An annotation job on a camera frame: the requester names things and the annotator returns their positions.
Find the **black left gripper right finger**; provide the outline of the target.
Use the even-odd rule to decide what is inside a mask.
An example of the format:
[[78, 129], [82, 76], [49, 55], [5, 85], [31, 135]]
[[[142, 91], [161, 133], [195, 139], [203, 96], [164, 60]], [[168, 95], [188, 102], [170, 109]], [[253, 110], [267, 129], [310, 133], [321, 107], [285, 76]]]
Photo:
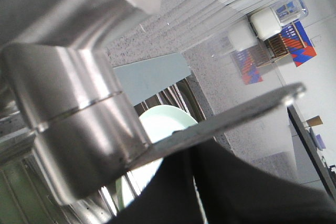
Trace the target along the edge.
[[191, 148], [191, 162], [209, 223], [335, 223], [326, 193], [257, 169], [215, 141]]

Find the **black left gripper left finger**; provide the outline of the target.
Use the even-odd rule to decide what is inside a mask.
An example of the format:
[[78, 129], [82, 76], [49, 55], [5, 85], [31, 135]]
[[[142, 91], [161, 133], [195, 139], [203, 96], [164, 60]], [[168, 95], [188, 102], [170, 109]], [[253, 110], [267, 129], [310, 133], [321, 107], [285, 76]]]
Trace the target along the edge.
[[190, 155], [168, 156], [141, 195], [110, 223], [203, 223]]

